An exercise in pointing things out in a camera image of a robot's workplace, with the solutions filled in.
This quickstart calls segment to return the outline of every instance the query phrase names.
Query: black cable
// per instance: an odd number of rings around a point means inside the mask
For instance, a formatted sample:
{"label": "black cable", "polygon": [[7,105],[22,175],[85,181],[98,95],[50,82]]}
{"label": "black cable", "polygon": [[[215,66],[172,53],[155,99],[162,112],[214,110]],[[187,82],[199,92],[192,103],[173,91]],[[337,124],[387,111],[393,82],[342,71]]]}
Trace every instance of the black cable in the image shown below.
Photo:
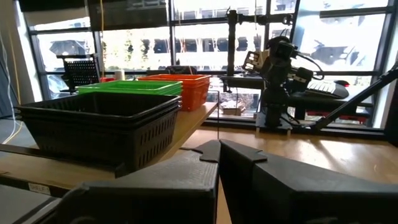
{"label": "black cable", "polygon": [[291,121],[289,121],[288,119],[284,118],[283,116],[281,116],[280,118],[283,119],[284,121],[286,121],[286,123],[290,124],[292,127],[302,127],[301,124],[294,124]]}
{"label": "black cable", "polygon": [[282,37],[282,35],[284,34],[284,32],[286,31],[287,34],[287,28],[283,29],[282,32],[280,33],[279,37]]}
{"label": "black cable", "polygon": [[[312,59],[310,59],[309,57],[306,57],[306,56],[301,55],[301,54],[297,54],[297,56],[299,56],[299,57],[301,57],[301,58],[304,58],[305,60],[307,60],[307,61],[313,63],[314,65],[316,65],[316,66],[318,67],[319,71],[323,72],[321,66],[319,66],[316,62],[314,62],[314,61],[313,61]],[[325,75],[321,75],[321,78],[318,78],[318,77],[315,77],[315,76],[313,76],[312,78],[315,79],[315,80],[323,80],[323,79],[325,78]]]}
{"label": "black cable", "polygon": [[286,114],[287,114],[287,116],[288,116],[290,119],[294,120],[297,124],[300,124],[300,121],[299,121],[297,118],[295,118],[295,117],[293,117],[292,115],[290,115],[289,112],[286,111]]}

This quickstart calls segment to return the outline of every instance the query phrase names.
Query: orange plastic basket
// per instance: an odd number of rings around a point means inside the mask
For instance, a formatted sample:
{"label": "orange plastic basket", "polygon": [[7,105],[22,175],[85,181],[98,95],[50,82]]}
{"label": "orange plastic basket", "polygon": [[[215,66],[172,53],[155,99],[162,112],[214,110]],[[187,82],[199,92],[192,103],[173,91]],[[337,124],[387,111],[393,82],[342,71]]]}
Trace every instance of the orange plastic basket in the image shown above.
{"label": "orange plastic basket", "polygon": [[206,103],[211,75],[151,75],[139,77],[145,81],[181,81],[182,111],[194,111]]}

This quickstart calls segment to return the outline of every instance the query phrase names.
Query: wall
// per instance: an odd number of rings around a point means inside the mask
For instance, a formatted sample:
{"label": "wall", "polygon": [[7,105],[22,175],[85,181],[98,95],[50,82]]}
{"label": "wall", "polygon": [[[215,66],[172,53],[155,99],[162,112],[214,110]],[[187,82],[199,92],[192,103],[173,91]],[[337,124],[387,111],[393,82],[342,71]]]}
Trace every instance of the wall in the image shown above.
{"label": "wall", "polygon": [[16,88],[16,72],[12,57],[14,47],[15,62],[21,91],[21,103],[41,101],[39,78],[34,65],[32,50],[27,35],[25,20],[19,10],[18,3],[13,0],[2,0],[0,7],[0,31],[7,52],[7,65],[12,84]]}

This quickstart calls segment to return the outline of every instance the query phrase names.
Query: white wire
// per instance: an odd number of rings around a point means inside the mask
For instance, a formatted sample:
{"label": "white wire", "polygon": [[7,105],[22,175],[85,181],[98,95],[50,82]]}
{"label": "white wire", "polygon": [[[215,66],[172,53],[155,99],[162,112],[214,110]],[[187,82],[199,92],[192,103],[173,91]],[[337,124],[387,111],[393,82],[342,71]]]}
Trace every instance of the white wire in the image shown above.
{"label": "white wire", "polygon": [[0,29],[0,42],[1,42],[2,56],[3,56],[4,64],[5,64],[5,67],[6,67],[6,75],[7,75],[7,79],[8,79],[7,96],[8,96],[8,100],[10,102],[10,105],[11,105],[12,120],[13,120],[13,123],[14,123],[14,127],[12,128],[11,134],[8,136],[8,138],[6,138],[6,140],[4,140],[2,142],[2,144],[5,144],[5,143],[7,143],[9,141],[9,138],[11,138],[14,135],[15,130],[16,130],[16,126],[17,126],[18,123],[17,123],[16,118],[15,118],[14,105],[12,104],[12,100],[11,100],[11,76],[10,76],[10,72],[8,70],[7,52],[6,52],[6,48],[4,47],[4,42],[3,42],[3,39],[2,39],[1,29]]}

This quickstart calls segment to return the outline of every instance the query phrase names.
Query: cable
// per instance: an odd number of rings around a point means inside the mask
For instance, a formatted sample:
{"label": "cable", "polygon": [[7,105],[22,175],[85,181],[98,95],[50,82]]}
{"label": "cable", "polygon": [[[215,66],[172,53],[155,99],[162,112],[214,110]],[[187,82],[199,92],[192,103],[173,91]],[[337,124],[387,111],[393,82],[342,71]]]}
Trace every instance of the cable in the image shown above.
{"label": "cable", "polygon": [[1,42],[1,48],[2,48],[2,56],[3,56],[3,60],[5,63],[5,69],[6,69],[6,75],[7,75],[7,79],[8,79],[8,86],[7,86],[7,96],[8,96],[8,100],[10,102],[10,106],[11,106],[11,113],[12,113],[12,120],[13,120],[13,128],[11,131],[11,134],[6,138],[6,140],[4,140],[3,144],[5,144],[5,142],[15,133],[16,130],[16,118],[15,118],[15,111],[14,111],[14,105],[12,104],[12,100],[11,100],[11,76],[10,76],[10,72],[8,70],[8,60],[7,60],[7,51],[6,48],[4,46],[4,41],[2,39],[2,34],[1,34],[1,30],[0,30],[0,42]]}
{"label": "cable", "polygon": [[99,0],[99,6],[101,8],[101,51],[102,51],[102,73],[101,77],[102,79],[105,77],[105,64],[104,64],[104,4],[103,0]]}
{"label": "cable", "polygon": [[282,35],[284,34],[285,31],[286,31],[286,34],[287,34],[287,28],[282,30],[282,32],[280,33],[279,37],[282,37]]}
{"label": "cable", "polygon": [[[316,65],[318,67],[319,71],[323,72],[321,66],[319,66],[316,62],[314,62],[314,60],[312,60],[309,57],[306,57],[306,56],[304,56],[302,54],[297,54],[297,56],[299,56],[301,58],[304,58],[305,60],[313,63],[314,65]],[[315,76],[313,76],[312,78],[315,79],[315,80],[323,80],[325,78],[325,75],[321,75],[321,78],[318,78],[318,77],[315,77]]]}
{"label": "cable", "polygon": [[[11,43],[11,54],[12,54],[12,60],[14,62],[14,70],[15,70],[15,77],[16,77],[16,82],[17,82],[17,96],[18,96],[18,103],[21,104],[21,93],[19,91],[19,77],[18,77],[18,71],[17,71],[17,63],[16,63],[16,58],[15,58],[15,52],[14,52],[14,43],[12,42],[12,37],[11,37],[11,32],[9,31],[9,27],[8,27],[8,36],[10,39],[10,43]],[[22,129],[23,124],[21,123],[21,125],[19,125],[19,128],[17,130],[17,132],[15,132],[12,136],[10,136],[9,138],[7,138],[3,144],[7,144],[11,139],[13,139]]]}
{"label": "cable", "polygon": [[280,118],[281,118],[282,120],[286,121],[286,123],[290,124],[291,126],[294,126],[294,127],[301,127],[301,126],[302,126],[301,124],[294,124],[294,123],[292,123],[291,121],[289,121],[288,119],[284,118],[283,116],[281,116]]}
{"label": "cable", "polygon": [[292,115],[290,115],[289,112],[286,111],[286,114],[287,114],[287,116],[288,116],[290,119],[294,120],[297,124],[301,124],[300,121],[299,121],[297,118],[295,118],[295,117],[293,117]]}

